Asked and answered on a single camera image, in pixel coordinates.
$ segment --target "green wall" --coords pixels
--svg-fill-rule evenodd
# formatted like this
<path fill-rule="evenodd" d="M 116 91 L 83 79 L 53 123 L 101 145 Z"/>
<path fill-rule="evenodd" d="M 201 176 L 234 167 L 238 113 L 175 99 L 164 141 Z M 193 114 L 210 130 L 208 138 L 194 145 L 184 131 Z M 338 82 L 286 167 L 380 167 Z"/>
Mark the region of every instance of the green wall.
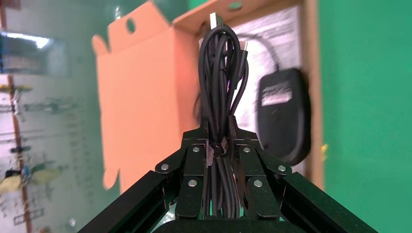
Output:
<path fill-rule="evenodd" d="M 321 0 L 326 190 L 379 232 L 410 232 L 410 1 Z"/>

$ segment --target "hole in cardboard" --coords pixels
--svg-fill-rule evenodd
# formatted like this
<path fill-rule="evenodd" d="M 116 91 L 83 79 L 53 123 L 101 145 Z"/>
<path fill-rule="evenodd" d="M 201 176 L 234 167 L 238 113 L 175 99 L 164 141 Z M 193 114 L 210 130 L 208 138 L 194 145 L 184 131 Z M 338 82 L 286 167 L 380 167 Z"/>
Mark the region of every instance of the hole in cardboard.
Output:
<path fill-rule="evenodd" d="M 229 11 L 238 11 L 242 9 L 242 1 L 243 0 L 233 0 L 231 3 L 229 3 L 227 9 Z"/>
<path fill-rule="evenodd" d="M 135 25 L 135 22 L 131 18 L 126 21 L 126 27 L 127 27 L 127 31 L 129 31 L 130 34 L 135 33 L 136 25 Z"/>

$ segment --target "screw head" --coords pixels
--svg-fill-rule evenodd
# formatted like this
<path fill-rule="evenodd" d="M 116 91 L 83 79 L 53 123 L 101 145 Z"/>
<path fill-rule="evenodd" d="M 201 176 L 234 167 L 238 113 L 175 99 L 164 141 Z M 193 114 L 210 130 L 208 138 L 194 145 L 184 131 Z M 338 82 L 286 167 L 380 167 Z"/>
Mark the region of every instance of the screw head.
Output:
<path fill-rule="evenodd" d="M 194 187 L 197 185 L 197 182 L 195 180 L 190 180 L 188 184 L 190 187 Z"/>
<path fill-rule="evenodd" d="M 260 181 L 260 180 L 255 180 L 255 182 L 253 182 L 253 184 L 258 188 L 262 187 L 262 185 L 263 185 L 262 181 Z"/>
<path fill-rule="evenodd" d="M 279 171 L 286 171 L 286 167 L 283 166 L 283 165 L 279 165 L 279 166 L 277 167 L 277 169 L 279 169 Z"/>
<path fill-rule="evenodd" d="M 169 169 L 169 165 L 168 164 L 162 164 L 162 166 L 160 167 L 160 169 L 162 169 L 163 171 Z"/>

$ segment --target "cardboard box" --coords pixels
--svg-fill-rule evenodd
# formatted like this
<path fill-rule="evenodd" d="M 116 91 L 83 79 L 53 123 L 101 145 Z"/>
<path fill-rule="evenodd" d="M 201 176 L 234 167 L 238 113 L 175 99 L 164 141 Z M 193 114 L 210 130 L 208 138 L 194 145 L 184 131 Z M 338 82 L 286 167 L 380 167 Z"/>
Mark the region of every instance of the cardboard box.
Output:
<path fill-rule="evenodd" d="M 323 188 L 322 111 L 316 0 L 244 0 L 229 10 L 227 0 L 210 0 L 172 25 L 147 2 L 108 26 L 110 48 L 96 35 L 105 173 L 110 188 L 120 172 L 124 192 L 149 169 L 180 148 L 184 131 L 197 127 L 193 106 L 199 93 L 198 41 L 202 24 L 216 12 L 236 26 L 301 5 L 302 70 L 312 105 L 312 150 L 306 176 Z M 134 24 L 135 31 L 128 30 Z"/>

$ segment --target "coiled cable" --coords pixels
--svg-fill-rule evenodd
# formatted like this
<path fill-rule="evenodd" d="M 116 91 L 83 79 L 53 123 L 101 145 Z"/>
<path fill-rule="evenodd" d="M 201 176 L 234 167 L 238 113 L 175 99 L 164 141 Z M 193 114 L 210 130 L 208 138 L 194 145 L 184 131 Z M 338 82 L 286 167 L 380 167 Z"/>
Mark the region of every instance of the coiled cable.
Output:
<path fill-rule="evenodd" d="M 208 121 L 209 141 L 214 149 L 213 161 L 204 176 L 204 216 L 210 215 L 211 202 L 213 216 L 238 218 L 239 197 L 227 156 L 230 153 L 225 153 L 222 144 L 228 134 L 228 118 L 234 115 L 247 84 L 246 44 L 242 43 L 241 48 L 235 32 L 226 25 L 212 29 L 200 46 L 198 69 L 201 112 Z"/>

